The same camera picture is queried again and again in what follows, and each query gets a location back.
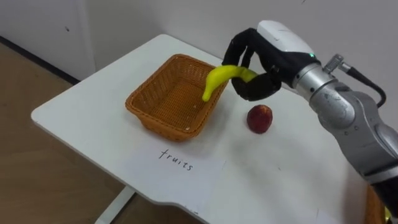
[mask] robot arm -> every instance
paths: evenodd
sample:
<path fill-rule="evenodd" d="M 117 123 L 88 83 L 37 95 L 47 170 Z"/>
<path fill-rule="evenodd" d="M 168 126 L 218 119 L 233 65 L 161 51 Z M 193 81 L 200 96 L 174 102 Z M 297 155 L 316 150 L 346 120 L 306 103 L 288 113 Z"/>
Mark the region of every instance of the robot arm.
<path fill-rule="evenodd" d="M 283 24 L 262 21 L 256 29 L 238 34 L 230 43 L 223 65 L 248 67 L 254 52 L 258 54 L 266 73 L 245 83 L 233 78 L 236 92 L 245 100 L 260 100 L 271 96 L 284 82 L 298 91 L 317 113 L 322 126 L 331 133 L 348 162 L 371 184 L 398 218 L 398 134 L 384 124 L 377 108 L 386 95 L 381 88 L 335 55 L 323 68 L 313 50 Z M 378 91 L 382 100 L 351 90 L 330 73 L 340 68 Z"/>

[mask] wicker basket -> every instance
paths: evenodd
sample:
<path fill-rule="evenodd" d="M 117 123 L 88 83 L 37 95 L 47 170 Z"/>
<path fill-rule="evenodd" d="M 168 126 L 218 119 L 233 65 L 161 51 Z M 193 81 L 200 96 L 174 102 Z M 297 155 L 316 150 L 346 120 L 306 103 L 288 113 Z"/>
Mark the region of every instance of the wicker basket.
<path fill-rule="evenodd" d="M 170 57 L 126 100 L 145 128 L 176 142 L 197 136 L 228 82 L 205 103 L 206 77 L 214 69 L 187 55 Z"/>

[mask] basket rim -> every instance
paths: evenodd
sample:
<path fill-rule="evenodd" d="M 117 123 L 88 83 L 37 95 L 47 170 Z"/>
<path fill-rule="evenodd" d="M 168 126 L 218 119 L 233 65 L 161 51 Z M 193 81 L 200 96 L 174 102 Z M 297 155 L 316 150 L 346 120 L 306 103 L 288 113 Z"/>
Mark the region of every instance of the basket rim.
<path fill-rule="evenodd" d="M 144 89 L 145 87 L 147 87 L 149 85 L 149 83 L 155 79 L 156 77 L 158 77 L 159 75 L 161 75 L 161 71 L 163 71 L 171 62 L 173 62 L 176 58 L 178 57 L 183 57 L 183 58 L 187 58 L 190 60 L 194 60 L 196 62 L 199 62 L 201 64 L 204 64 L 206 66 L 209 67 L 215 67 L 214 65 L 211 65 L 209 63 L 203 62 L 199 59 L 193 58 L 189 55 L 185 55 L 185 54 L 174 54 L 172 55 L 160 68 L 158 68 L 156 70 L 156 75 L 151 75 L 144 83 L 142 83 L 136 90 L 134 90 L 127 98 L 127 100 L 125 101 L 125 107 L 127 108 L 127 110 L 129 110 L 132 114 L 136 115 L 138 117 L 138 119 L 142 120 L 141 116 L 146 116 L 156 122 L 158 122 L 159 124 L 161 124 L 162 126 L 165 126 L 167 128 L 172 128 L 176 131 L 179 131 L 181 133 L 185 133 L 185 134 L 193 134 L 195 132 L 197 132 L 199 129 L 201 129 L 203 127 L 203 125 L 205 124 L 206 121 L 206 117 L 204 119 L 202 119 L 199 124 L 196 127 L 190 128 L 189 130 L 186 129 L 182 129 L 182 128 L 178 128 L 175 127 L 173 125 L 170 125 L 168 123 L 166 123 L 165 121 L 162 121 L 161 119 L 155 118 L 151 115 L 149 115 L 146 112 L 143 112 L 142 110 L 140 110 L 139 108 L 136 108 L 135 106 L 132 105 L 132 102 L 134 101 L 135 97 L 137 96 L 137 94 Z M 211 103 L 214 104 L 217 99 L 220 97 L 220 95 L 222 94 L 223 90 L 226 88 L 228 84 L 228 81 L 221 84 L 212 94 L 210 101 L 208 101 L 207 103 Z"/>
<path fill-rule="evenodd" d="M 225 83 L 223 83 L 222 85 L 220 85 L 220 86 L 218 87 L 218 89 L 217 89 L 215 92 L 213 92 L 214 98 L 213 98 L 213 96 L 212 96 L 212 98 L 213 98 L 213 99 L 217 99 L 217 98 L 221 95 L 222 91 L 223 91 L 224 88 L 227 86 L 227 84 L 228 84 L 228 82 L 225 82 Z M 155 118 L 155 117 L 149 115 L 148 113 L 143 112 L 142 110 L 140 110 L 140 109 L 136 108 L 135 106 L 133 106 L 133 105 L 132 105 L 132 100 L 134 99 L 135 96 L 136 96 L 136 93 L 135 93 L 135 92 L 134 92 L 134 93 L 131 93 L 130 96 L 129 96 L 129 98 L 128 98 L 127 101 L 125 102 L 125 105 L 126 105 L 126 108 L 127 108 L 131 113 L 133 113 L 134 115 L 136 115 L 136 116 L 138 117 L 138 119 L 140 119 L 140 120 L 141 120 L 141 116 L 146 116 L 146 117 L 148 117 L 148 118 L 150 118 L 150 119 L 152 119 L 152 120 L 154 120 L 154 121 L 160 123 L 160 124 L 163 125 L 163 126 L 166 126 L 166 127 L 168 127 L 168 128 L 172 128 L 172 129 L 175 129 L 175 130 L 178 130 L 178 131 L 180 131 L 181 133 L 185 133 L 185 134 L 193 134 L 193 133 L 197 132 L 197 130 L 200 129 L 200 128 L 205 124 L 205 119 L 202 119 L 202 120 L 200 121 L 200 123 L 199 123 L 198 126 L 192 128 L 192 129 L 189 129 L 189 130 L 185 130 L 185 129 L 182 129 L 182 128 L 178 128 L 178 127 L 172 126 L 172 125 L 166 123 L 165 121 L 162 121 L 161 119 Z M 211 100 L 211 101 L 209 101 L 209 102 L 207 102 L 207 103 L 212 103 L 212 104 L 213 104 L 213 103 L 215 103 L 215 101 L 214 101 L 214 100 Z"/>

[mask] banana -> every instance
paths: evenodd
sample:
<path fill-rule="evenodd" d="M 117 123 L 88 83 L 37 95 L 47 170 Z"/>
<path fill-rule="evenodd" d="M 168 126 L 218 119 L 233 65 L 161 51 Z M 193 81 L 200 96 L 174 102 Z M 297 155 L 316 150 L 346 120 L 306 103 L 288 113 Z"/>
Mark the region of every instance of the banana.
<path fill-rule="evenodd" d="M 249 82 L 257 73 L 244 67 L 235 65 L 223 65 L 213 69 L 206 77 L 206 88 L 203 93 L 202 100 L 207 102 L 213 91 L 219 87 L 222 83 L 230 80 L 234 77 L 240 77 L 245 82 Z"/>

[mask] red apple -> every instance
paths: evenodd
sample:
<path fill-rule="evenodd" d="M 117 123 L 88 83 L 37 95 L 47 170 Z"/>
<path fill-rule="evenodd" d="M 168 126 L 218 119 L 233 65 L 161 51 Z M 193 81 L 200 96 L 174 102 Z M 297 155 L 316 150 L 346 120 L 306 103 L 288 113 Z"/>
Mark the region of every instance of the red apple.
<path fill-rule="evenodd" d="M 266 105 L 257 105 L 248 112 L 246 121 L 252 132 L 262 134 L 271 126 L 272 110 Z"/>

